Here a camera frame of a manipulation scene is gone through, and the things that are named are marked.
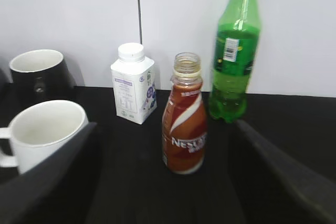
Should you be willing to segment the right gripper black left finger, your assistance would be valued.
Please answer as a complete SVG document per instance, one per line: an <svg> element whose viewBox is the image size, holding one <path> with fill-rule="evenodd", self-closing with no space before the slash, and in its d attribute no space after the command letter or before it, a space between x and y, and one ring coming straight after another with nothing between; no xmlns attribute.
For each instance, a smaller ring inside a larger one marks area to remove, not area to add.
<svg viewBox="0 0 336 224"><path fill-rule="evenodd" d="M84 223L98 180L96 123L1 185L1 223Z"/></svg>

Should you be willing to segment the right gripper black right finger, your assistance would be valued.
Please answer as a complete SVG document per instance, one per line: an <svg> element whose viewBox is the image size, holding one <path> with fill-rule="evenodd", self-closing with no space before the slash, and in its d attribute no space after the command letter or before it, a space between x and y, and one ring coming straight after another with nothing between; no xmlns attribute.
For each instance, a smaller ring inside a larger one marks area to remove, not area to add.
<svg viewBox="0 0 336 224"><path fill-rule="evenodd" d="M243 120L239 130L282 184L325 223L335 223L335 183L279 149Z"/></svg>

